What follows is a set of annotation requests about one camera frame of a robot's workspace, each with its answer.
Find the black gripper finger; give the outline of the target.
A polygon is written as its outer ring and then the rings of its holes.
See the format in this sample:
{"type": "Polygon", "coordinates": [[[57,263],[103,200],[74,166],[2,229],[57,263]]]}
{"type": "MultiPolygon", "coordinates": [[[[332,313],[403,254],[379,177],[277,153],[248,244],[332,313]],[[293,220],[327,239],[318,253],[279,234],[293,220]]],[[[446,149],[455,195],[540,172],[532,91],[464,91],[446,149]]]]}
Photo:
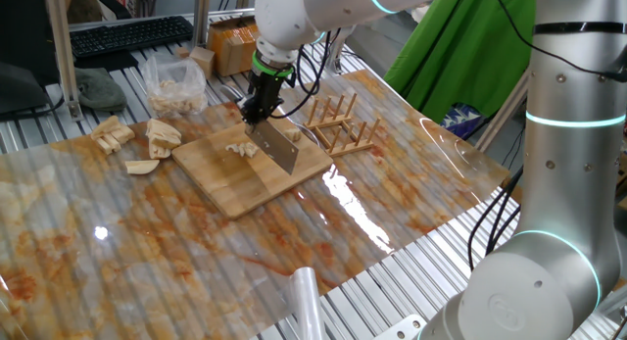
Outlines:
{"type": "Polygon", "coordinates": [[[250,128],[257,124],[257,105],[254,97],[244,97],[237,102],[243,122],[250,128]]]}
{"type": "Polygon", "coordinates": [[[258,121],[270,121],[275,118],[275,110],[284,103],[283,100],[260,101],[258,104],[258,121]]]}

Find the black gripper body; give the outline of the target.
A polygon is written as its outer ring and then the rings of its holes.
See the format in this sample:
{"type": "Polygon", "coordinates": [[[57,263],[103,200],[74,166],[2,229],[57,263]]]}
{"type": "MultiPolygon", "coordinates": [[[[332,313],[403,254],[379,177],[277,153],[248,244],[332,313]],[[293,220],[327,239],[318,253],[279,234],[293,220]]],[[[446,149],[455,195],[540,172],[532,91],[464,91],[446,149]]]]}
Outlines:
{"type": "Polygon", "coordinates": [[[258,109],[260,101],[282,100],[279,96],[281,86],[286,78],[291,75],[292,71],[265,73],[249,73],[249,97],[254,97],[258,109]]]}

